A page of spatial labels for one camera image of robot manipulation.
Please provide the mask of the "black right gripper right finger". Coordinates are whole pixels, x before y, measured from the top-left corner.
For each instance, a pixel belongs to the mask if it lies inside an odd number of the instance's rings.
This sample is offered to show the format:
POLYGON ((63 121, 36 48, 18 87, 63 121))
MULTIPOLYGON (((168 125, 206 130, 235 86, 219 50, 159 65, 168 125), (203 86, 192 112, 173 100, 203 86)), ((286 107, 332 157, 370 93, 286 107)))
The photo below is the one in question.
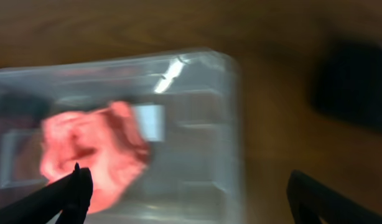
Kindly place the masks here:
POLYGON ((379 224, 382 216, 294 170, 287 183, 287 199, 296 224, 327 223, 379 224))

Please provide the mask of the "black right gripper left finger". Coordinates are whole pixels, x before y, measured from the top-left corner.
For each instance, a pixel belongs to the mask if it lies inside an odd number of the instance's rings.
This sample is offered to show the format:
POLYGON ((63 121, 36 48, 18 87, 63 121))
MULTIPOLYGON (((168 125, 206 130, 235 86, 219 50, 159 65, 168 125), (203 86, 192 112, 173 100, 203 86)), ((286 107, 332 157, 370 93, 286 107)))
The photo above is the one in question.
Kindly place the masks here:
POLYGON ((33 194, 0 209, 0 224, 83 224, 93 194, 89 168, 75 164, 73 172, 33 194))

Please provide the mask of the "black cloth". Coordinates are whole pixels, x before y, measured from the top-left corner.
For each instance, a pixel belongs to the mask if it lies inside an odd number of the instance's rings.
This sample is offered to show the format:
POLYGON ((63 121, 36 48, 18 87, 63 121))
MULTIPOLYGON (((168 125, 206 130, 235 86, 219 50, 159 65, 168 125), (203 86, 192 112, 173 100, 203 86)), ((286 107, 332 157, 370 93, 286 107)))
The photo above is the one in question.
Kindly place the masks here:
POLYGON ((310 104, 332 119, 382 133, 382 43, 332 42, 316 66, 310 104))

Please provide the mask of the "pink crumpled cloth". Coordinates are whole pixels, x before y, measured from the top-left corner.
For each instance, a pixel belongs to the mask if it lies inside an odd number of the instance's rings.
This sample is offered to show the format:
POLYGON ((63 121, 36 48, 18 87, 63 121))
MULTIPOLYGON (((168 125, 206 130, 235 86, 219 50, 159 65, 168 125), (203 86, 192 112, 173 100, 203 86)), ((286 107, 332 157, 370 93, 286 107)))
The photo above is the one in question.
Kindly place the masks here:
POLYGON ((43 121, 42 133, 40 173, 49 183, 71 173, 76 164, 90 170, 93 195, 89 214, 117 203, 149 162, 149 146, 127 102, 56 114, 43 121))

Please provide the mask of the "clear plastic storage bin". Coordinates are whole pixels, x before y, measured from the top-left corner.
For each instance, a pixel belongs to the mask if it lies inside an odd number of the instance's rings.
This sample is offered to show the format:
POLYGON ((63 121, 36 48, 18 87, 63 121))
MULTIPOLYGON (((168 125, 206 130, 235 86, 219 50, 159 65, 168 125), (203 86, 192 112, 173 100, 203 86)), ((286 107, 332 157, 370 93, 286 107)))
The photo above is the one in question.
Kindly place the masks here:
POLYGON ((41 122, 113 101, 164 107, 147 171, 87 223, 243 223, 232 59, 211 50, 0 69, 0 208, 46 184, 41 122))

